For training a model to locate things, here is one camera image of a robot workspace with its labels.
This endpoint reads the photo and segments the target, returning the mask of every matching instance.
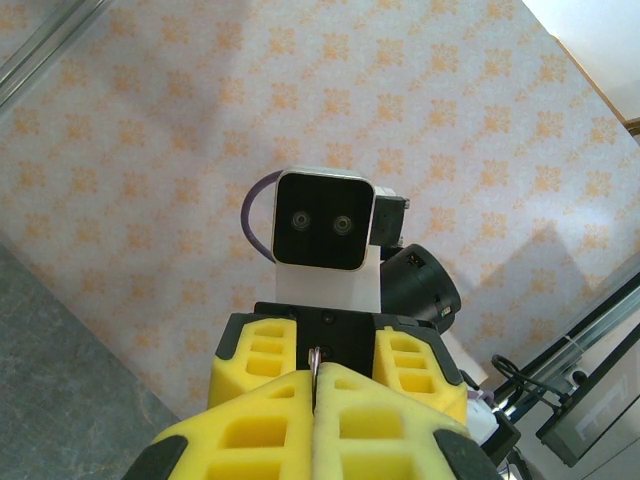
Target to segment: wooden edge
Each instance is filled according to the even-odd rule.
[[[558,44],[558,46],[562,50],[564,50],[564,53],[566,53],[567,56],[571,59],[571,61],[576,66],[576,68],[580,71],[580,73],[582,73],[584,78],[587,79],[587,82],[589,82],[589,85],[591,85],[591,87],[596,91],[596,93],[600,96],[600,98],[607,105],[607,107],[609,107],[609,109],[613,112],[613,114],[620,121],[620,123],[622,123],[623,125],[626,126],[626,124],[627,124],[626,119],[622,116],[622,114],[618,111],[618,109],[613,106],[613,103],[611,103],[611,101],[607,98],[607,96],[602,92],[600,87],[598,87],[598,85],[596,85],[596,82],[593,81],[593,79],[589,76],[589,74],[585,71],[585,69],[582,68],[582,65],[580,65],[578,63],[578,61],[573,57],[573,55],[571,55],[571,52],[569,52],[569,50],[567,50],[567,47],[565,47],[564,44],[557,37],[553,37],[553,38],[556,41],[556,43]]]
[[[624,122],[624,126],[632,137],[640,136],[640,118],[634,118],[633,120],[628,120]]]

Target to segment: yellow foam pad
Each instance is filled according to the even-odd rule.
[[[310,478],[310,385],[309,371],[292,372],[162,432],[154,443],[189,442],[171,480]]]
[[[373,379],[466,425],[467,387],[447,381],[428,343],[391,327],[378,330]]]
[[[320,365],[313,428],[314,480],[455,480],[433,433],[469,435],[450,416],[334,363]]]
[[[296,322],[270,318],[246,324],[229,360],[214,357],[208,408],[296,369]]]

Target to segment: black monitor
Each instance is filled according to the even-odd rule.
[[[640,397],[640,325],[578,387],[536,436],[573,467]]]

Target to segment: white wall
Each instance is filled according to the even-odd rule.
[[[640,117],[640,1],[523,1],[627,120]]]

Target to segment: screw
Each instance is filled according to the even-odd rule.
[[[329,360],[333,356],[333,350],[331,350],[331,347],[327,347],[326,345],[320,347],[320,356],[323,360]]]
[[[324,311],[322,312],[322,323],[325,325],[331,325],[336,321],[336,316],[333,312]]]
[[[582,370],[576,370],[571,374],[571,378],[576,382],[576,385],[580,386],[587,380],[587,378],[589,378],[589,376]]]

